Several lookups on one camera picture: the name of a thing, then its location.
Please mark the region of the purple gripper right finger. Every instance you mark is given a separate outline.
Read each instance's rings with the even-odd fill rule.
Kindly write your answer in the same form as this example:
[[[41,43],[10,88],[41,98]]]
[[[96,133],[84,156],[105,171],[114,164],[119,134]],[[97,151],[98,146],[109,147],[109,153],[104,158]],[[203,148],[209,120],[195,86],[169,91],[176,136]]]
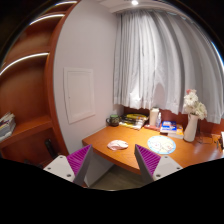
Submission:
[[[152,183],[182,169],[168,155],[159,156],[138,144],[135,145],[134,154],[145,183]]]

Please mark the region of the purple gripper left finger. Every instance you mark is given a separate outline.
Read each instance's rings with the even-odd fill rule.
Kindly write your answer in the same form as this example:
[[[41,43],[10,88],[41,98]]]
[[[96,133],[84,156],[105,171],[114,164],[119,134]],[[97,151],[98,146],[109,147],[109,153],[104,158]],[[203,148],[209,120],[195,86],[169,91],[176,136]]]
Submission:
[[[87,145],[68,156],[59,155],[44,170],[82,186],[92,154],[92,146]]]

